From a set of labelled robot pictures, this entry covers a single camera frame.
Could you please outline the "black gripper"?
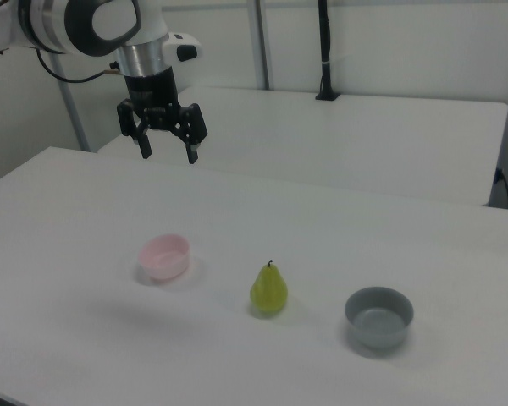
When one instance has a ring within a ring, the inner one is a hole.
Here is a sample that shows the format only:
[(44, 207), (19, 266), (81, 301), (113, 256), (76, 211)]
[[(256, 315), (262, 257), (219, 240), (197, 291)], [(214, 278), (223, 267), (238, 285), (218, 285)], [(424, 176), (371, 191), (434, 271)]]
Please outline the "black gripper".
[(189, 164), (194, 164), (198, 160), (197, 149), (207, 137), (207, 126), (198, 104), (179, 104), (174, 71), (165, 69), (152, 76), (124, 79), (130, 99), (117, 106), (122, 135), (136, 142), (142, 158), (148, 159), (152, 154), (148, 128), (171, 131), (185, 144)]

